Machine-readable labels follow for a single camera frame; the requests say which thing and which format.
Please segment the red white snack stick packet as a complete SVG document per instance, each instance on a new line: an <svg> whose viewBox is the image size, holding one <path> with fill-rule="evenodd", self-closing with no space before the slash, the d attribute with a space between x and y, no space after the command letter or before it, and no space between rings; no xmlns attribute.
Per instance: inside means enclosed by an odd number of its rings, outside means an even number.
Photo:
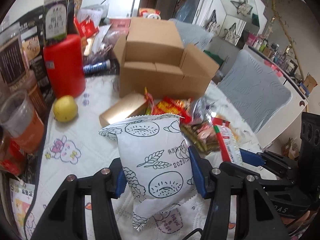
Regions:
<svg viewBox="0 0 320 240"><path fill-rule="evenodd" d="M214 117L213 128L219 143L222 161L243 166L240 148L230 128L230 122Z"/></svg>

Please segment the brown green snack packet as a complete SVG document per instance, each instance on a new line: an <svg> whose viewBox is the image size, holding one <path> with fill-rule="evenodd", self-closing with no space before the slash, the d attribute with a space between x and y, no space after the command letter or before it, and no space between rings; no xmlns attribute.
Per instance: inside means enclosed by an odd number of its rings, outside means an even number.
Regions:
<svg viewBox="0 0 320 240"><path fill-rule="evenodd" d="M180 129L198 151L208 155L220 150L216 132L208 122L196 125L181 124Z"/></svg>

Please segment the silver purple snack bag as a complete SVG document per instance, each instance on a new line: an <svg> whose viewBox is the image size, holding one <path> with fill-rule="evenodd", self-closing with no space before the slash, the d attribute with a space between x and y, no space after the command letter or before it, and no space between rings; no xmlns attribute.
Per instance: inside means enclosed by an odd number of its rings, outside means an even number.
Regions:
<svg viewBox="0 0 320 240"><path fill-rule="evenodd" d="M215 101L203 96L191 103L189 113L191 115L191 124L198 125L207 122L213 126L213 119L217 116L217 107Z"/></svg>

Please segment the white bread snack bag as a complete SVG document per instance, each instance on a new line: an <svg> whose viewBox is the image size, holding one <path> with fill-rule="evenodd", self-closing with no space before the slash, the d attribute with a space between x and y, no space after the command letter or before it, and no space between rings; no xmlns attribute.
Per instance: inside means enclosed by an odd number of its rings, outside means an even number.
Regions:
<svg viewBox="0 0 320 240"><path fill-rule="evenodd" d="M190 156L180 116L140 115L108 125L99 134L117 142L127 185L133 196L132 226L195 196Z"/></svg>

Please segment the red yellow snack bag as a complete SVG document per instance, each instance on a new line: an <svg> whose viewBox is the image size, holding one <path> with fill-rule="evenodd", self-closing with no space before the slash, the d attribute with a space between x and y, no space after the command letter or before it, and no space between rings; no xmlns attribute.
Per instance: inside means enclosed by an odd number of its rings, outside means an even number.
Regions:
<svg viewBox="0 0 320 240"><path fill-rule="evenodd" d="M172 99L165 96L158 103L155 103L153 96L144 88L144 96L148 103L146 115L161 115L161 114L176 114L179 115L180 121L183 124L188 124L192 121L189 113L192 99Z"/></svg>

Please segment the gold rectangular snack box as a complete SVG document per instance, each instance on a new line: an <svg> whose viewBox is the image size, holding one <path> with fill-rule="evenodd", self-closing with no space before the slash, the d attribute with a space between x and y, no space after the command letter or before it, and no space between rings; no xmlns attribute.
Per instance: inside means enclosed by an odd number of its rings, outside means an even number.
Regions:
<svg viewBox="0 0 320 240"><path fill-rule="evenodd" d="M144 95L139 93L128 94L99 115L100 125L105 127L132 116L144 115L147 105Z"/></svg>

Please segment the white quilted tablecloth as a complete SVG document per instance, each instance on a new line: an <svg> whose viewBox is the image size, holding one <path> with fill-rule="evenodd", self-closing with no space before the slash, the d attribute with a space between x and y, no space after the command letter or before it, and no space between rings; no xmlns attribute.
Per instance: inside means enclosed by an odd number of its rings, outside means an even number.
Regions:
<svg viewBox="0 0 320 240"><path fill-rule="evenodd" d="M47 116L46 138L30 169L36 186L33 202L25 217L24 231L31 238L37 223L63 180L74 174L95 174L118 157L116 142L99 135L99 115L119 99L116 76L90 77L85 91L77 98L78 118L61 124L53 113ZM132 227L133 197L125 190L112 202L122 239L199 239L209 202L195 196L175 210L150 218L142 231Z"/></svg>

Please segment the near grey chair cover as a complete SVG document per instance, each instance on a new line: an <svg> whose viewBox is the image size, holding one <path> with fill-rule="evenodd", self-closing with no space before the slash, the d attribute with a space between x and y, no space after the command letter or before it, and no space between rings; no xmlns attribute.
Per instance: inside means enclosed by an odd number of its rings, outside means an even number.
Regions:
<svg viewBox="0 0 320 240"><path fill-rule="evenodd" d="M243 49L239 51L231 70L217 85L254 133L259 131L260 123L274 113L272 109L262 109L266 102L262 82L258 80L262 73L262 68Z"/></svg>

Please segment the grey chair cover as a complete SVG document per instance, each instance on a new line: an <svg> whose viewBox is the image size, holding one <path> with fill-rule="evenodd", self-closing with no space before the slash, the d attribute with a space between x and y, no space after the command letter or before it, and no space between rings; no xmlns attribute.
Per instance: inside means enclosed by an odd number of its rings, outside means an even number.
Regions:
<svg viewBox="0 0 320 240"><path fill-rule="evenodd" d="M258 80L262 73L262 68L243 49L239 51L231 70L217 85L254 133L259 131L260 123L274 113L272 109L262 109L266 102L262 82Z"/></svg>
<svg viewBox="0 0 320 240"><path fill-rule="evenodd" d="M204 50L214 36L213 33L204 30L199 25L181 22L175 18L171 18L169 21L176 25L184 46L192 44L199 50Z"/></svg>

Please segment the far grey chair cover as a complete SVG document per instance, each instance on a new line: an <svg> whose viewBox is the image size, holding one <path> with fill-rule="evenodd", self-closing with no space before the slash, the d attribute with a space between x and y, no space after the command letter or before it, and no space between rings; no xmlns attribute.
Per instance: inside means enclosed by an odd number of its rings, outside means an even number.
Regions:
<svg viewBox="0 0 320 240"><path fill-rule="evenodd" d="M192 44L199 50L204 50L214 36L213 33L204 30L199 25L181 22L175 18L171 18L169 21L176 25L184 46Z"/></svg>

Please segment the blue white tube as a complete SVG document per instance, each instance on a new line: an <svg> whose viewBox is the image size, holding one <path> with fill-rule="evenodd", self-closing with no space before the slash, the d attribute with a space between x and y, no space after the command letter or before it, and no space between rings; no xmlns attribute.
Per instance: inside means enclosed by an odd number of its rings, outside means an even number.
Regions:
<svg viewBox="0 0 320 240"><path fill-rule="evenodd" d="M96 64L88 64L83 67L85 75L91 75L99 72L105 72L111 68L110 60L99 62Z"/></svg>

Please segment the pink paper cup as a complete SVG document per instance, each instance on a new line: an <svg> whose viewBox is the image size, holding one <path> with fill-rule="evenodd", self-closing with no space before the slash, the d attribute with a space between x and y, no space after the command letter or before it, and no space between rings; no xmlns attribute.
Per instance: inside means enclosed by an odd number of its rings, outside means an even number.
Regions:
<svg viewBox="0 0 320 240"><path fill-rule="evenodd" d="M112 29L129 29L131 18L109 18Z"/></svg>

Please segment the red foil packet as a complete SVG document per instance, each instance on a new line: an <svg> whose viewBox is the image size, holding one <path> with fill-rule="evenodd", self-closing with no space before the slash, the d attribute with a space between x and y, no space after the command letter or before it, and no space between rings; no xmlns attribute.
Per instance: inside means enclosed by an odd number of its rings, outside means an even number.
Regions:
<svg viewBox="0 0 320 240"><path fill-rule="evenodd" d="M82 22L79 22L76 17L74 17L74 25L81 38L90 38L99 32L99 28L94 25L94 22L88 16Z"/></svg>

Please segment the black coffee bag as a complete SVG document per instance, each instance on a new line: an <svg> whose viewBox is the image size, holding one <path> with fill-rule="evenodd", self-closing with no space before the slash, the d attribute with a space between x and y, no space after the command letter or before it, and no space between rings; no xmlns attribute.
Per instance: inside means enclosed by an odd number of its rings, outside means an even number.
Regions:
<svg viewBox="0 0 320 240"><path fill-rule="evenodd" d="M22 47L27 56L29 67L34 71L37 84L46 102L54 98L54 93L48 79L46 65L43 58L43 6L37 7L18 20Z"/></svg>

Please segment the purple label jar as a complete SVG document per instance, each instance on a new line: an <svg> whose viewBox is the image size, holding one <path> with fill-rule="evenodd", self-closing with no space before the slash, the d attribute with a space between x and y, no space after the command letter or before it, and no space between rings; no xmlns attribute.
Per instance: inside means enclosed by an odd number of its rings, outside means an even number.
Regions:
<svg viewBox="0 0 320 240"><path fill-rule="evenodd" d="M67 37L67 12L69 0L44 0L44 45L51 46Z"/></svg>

